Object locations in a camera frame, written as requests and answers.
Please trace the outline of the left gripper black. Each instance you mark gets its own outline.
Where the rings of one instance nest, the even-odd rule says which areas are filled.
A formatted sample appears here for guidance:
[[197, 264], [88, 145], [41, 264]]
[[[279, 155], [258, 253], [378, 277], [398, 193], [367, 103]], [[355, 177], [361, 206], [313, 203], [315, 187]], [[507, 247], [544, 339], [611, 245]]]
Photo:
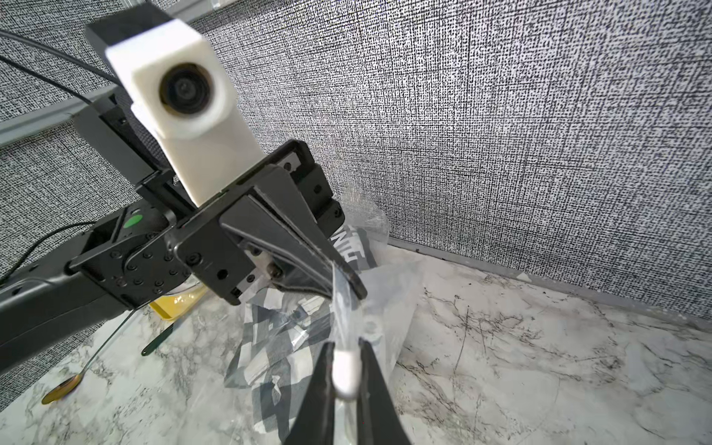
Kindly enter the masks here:
[[171, 171], [146, 179], [139, 192], [139, 202], [90, 231], [69, 265], [131, 308], [191, 277], [233, 305], [260, 278], [330, 299], [335, 271], [356, 298], [367, 297], [359, 274], [329, 242], [345, 216], [302, 141], [283, 144], [200, 206], [188, 202]]

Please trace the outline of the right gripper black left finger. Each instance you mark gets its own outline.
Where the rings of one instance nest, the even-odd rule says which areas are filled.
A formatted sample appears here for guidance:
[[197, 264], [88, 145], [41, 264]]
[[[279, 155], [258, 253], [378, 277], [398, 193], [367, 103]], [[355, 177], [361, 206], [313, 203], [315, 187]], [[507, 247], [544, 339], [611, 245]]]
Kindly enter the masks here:
[[300, 411], [284, 445], [332, 445], [336, 391], [332, 381], [335, 344], [326, 342], [318, 356]]

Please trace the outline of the clear plastic vacuum bag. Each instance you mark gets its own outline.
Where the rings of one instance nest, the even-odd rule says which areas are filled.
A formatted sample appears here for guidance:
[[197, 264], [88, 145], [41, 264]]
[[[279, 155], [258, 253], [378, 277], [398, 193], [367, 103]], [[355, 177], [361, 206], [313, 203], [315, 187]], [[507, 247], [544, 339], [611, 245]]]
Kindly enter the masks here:
[[[345, 223], [389, 223], [385, 211], [356, 187], [350, 187], [343, 192], [341, 205], [346, 214]], [[333, 324], [331, 336], [326, 342], [333, 342], [335, 349], [357, 350], [361, 353], [359, 340], [368, 341], [367, 334], [371, 332], [366, 326], [366, 318], [371, 318], [365, 316], [376, 315], [382, 322], [389, 359], [387, 363], [384, 359], [384, 363], [379, 367], [389, 387], [390, 375], [400, 356], [417, 306], [417, 291], [422, 282], [420, 267], [417, 263], [378, 263], [375, 269], [358, 274], [368, 289], [364, 300], [356, 298], [343, 274], [334, 276], [335, 293], [333, 298], [329, 299]], [[336, 395], [334, 420], [333, 444], [358, 444], [357, 399], [346, 402], [338, 399]]]

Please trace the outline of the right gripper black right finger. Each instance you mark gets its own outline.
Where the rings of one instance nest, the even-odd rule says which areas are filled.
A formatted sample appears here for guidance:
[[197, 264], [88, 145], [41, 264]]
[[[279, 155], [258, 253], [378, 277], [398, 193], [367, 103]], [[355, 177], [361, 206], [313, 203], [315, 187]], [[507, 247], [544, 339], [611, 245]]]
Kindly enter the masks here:
[[357, 398], [357, 443], [410, 445], [372, 345], [359, 340], [362, 378]]

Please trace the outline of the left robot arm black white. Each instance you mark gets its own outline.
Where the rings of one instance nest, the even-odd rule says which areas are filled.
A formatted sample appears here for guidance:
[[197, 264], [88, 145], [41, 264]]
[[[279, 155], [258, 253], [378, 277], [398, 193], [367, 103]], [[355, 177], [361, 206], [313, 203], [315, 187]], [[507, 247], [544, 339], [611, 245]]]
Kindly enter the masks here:
[[345, 221], [308, 146], [289, 140], [203, 206], [192, 204], [121, 88], [76, 118], [81, 135], [127, 174], [140, 200], [1, 281], [1, 367], [9, 370], [93, 324], [137, 310], [189, 278], [232, 305], [259, 278], [331, 293], [345, 267], [330, 238]]

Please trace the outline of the black white checkered shirt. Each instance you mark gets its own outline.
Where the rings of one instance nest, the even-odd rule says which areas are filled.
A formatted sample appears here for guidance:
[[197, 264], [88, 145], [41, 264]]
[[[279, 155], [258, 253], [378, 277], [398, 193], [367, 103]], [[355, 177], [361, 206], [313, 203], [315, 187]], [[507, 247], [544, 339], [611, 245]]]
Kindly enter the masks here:
[[[374, 247], [388, 244], [389, 222], [345, 222], [330, 237], [356, 272], [378, 267]], [[382, 322], [365, 316], [379, 364], [389, 361]], [[322, 345], [331, 336], [330, 300], [265, 287], [245, 306], [243, 336], [228, 365], [224, 387], [251, 402], [252, 428], [283, 441], [307, 391]]]

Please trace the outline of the white bag zipper slider clip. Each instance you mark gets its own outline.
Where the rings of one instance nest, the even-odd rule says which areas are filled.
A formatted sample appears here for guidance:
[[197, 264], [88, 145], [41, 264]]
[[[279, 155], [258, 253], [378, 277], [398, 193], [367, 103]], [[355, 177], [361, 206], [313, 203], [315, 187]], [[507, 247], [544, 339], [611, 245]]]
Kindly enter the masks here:
[[346, 402], [357, 399], [362, 381], [363, 363], [357, 350], [333, 352], [332, 384], [338, 399]]

